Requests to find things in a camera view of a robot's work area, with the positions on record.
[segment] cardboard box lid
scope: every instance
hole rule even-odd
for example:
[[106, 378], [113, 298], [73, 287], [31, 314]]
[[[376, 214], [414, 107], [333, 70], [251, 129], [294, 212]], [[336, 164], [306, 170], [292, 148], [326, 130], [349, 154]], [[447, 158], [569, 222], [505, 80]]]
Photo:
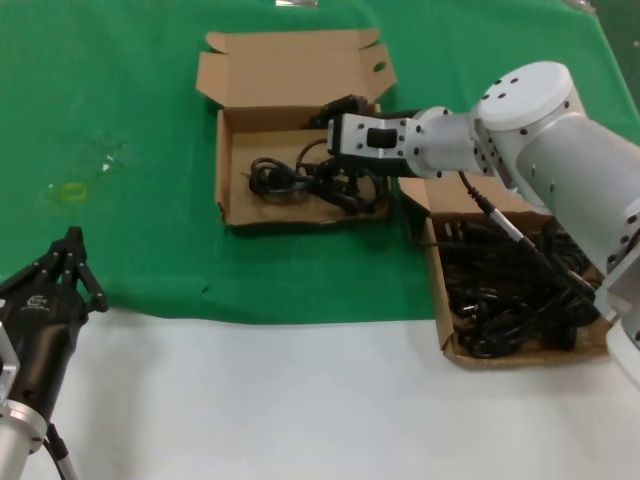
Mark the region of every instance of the cardboard box lid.
[[319, 106], [355, 94], [375, 102], [396, 82], [377, 30], [210, 32], [196, 88], [225, 107]]
[[[503, 213], [528, 213], [532, 211], [527, 202], [505, 189], [497, 179], [470, 174], [467, 174], [467, 177], [471, 184]], [[400, 179], [400, 189], [432, 214], [481, 213], [480, 208], [469, 196], [458, 175], [449, 175], [434, 180], [402, 178]]]

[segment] power cord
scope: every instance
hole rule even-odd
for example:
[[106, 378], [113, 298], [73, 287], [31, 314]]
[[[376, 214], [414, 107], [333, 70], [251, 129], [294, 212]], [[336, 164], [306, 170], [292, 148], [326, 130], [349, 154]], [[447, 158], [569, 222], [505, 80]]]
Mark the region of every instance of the power cord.
[[458, 342], [476, 358], [511, 355], [531, 340], [571, 350], [577, 329], [595, 321], [597, 283], [583, 280], [591, 263], [555, 219], [525, 236], [460, 178], [495, 225], [447, 224], [441, 249], [445, 284]]
[[42, 442], [42, 445], [49, 452], [61, 480], [78, 480], [78, 476], [69, 459], [69, 450], [67, 450], [67, 446], [60, 438], [60, 435], [58, 435], [58, 430], [53, 423], [49, 424], [47, 438]]
[[[313, 147], [326, 143], [321, 139], [304, 147], [294, 168], [273, 158], [258, 158], [251, 164], [249, 188], [260, 196], [308, 193], [350, 215], [375, 213], [390, 197], [387, 178], [374, 174], [348, 157], [329, 158], [318, 164], [303, 162]], [[361, 195], [359, 184], [362, 178], [368, 178], [373, 184], [373, 198]]]

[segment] cardboard box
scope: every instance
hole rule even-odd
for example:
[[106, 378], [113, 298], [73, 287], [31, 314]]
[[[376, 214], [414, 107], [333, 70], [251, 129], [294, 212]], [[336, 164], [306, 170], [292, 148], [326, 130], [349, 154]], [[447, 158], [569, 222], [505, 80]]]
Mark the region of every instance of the cardboard box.
[[[386, 217], [351, 216], [312, 195], [302, 201], [263, 199], [249, 190], [247, 175], [257, 158], [295, 165], [323, 130], [302, 130], [325, 104], [349, 94], [373, 103], [396, 82], [389, 53], [376, 30], [224, 34], [211, 32], [213, 53], [202, 53], [197, 89], [224, 106], [218, 112], [216, 201], [228, 225], [326, 224]], [[306, 162], [329, 157], [314, 147]], [[363, 182], [363, 194], [368, 192]]]
[[[497, 180], [469, 175], [469, 180], [523, 233], [540, 231], [549, 217], [531, 211], [521, 198], [507, 192]], [[489, 222], [480, 211], [457, 175], [439, 180], [401, 179], [400, 188], [414, 202], [430, 212], [424, 228], [425, 242], [436, 242], [448, 222], [473, 220]], [[477, 359], [461, 347], [454, 334], [454, 325], [461, 320], [449, 308], [449, 296], [437, 248], [427, 248], [427, 266], [434, 297], [436, 323], [440, 348], [454, 363], [466, 367], [499, 368], [525, 365], [542, 365], [586, 360], [607, 354], [606, 334], [609, 322], [600, 318], [586, 328], [579, 329], [578, 343], [574, 350], [546, 350], [538, 342], [528, 342], [514, 355], [492, 360]]]

